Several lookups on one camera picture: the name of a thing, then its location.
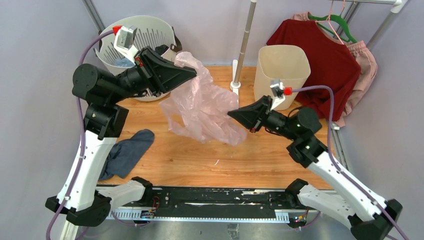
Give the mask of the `pink plastic trash bag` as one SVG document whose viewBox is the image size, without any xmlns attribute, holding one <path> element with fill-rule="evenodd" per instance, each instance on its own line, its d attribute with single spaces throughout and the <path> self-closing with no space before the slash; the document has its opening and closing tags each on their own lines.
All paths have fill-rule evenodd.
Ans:
<svg viewBox="0 0 424 240">
<path fill-rule="evenodd" d="M 239 107 L 238 95 L 214 84 L 210 71 L 188 51 L 178 53 L 174 64 L 191 67 L 197 75 L 159 103 L 169 131 L 202 143 L 217 140 L 236 146 L 244 142 L 246 130 L 228 116 Z"/>
</svg>

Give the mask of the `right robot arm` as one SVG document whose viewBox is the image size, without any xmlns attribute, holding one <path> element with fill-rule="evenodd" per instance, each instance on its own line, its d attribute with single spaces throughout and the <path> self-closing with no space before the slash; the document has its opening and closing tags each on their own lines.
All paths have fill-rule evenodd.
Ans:
<svg viewBox="0 0 424 240">
<path fill-rule="evenodd" d="M 394 227 L 403 207 L 395 199 L 384 199 L 351 174 L 317 137 L 322 125 L 315 111 L 299 107 L 285 116 L 272 110 L 272 98 L 263 96 L 253 104 L 231 110 L 228 115 L 250 132 L 265 129 L 291 140 L 290 157 L 325 180 L 337 196 L 327 194 L 302 179 L 287 188 L 286 204 L 316 209 L 347 227 L 358 240 L 383 240 Z"/>
</svg>

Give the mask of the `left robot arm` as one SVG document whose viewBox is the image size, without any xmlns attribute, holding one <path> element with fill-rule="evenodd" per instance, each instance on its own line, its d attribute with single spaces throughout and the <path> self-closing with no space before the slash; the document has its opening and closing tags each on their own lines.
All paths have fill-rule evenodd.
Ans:
<svg viewBox="0 0 424 240">
<path fill-rule="evenodd" d="M 107 190 L 97 190 L 97 182 L 107 156 L 121 135 L 129 110 L 119 102 L 145 90 L 160 95 L 168 93 L 195 78 L 197 72 L 188 66 L 176 66 L 162 58 L 151 47 L 134 55 L 135 65 L 113 75 L 92 64 L 83 63 L 73 73 L 72 94 L 88 103 L 83 114 L 82 142 L 70 174 L 55 196 L 45 206 L 66 216 L 75 226 L 99 226 L 115 209 L 131 202 L 149 206 L 153 185 L 141 177 Z"/>
</svg>

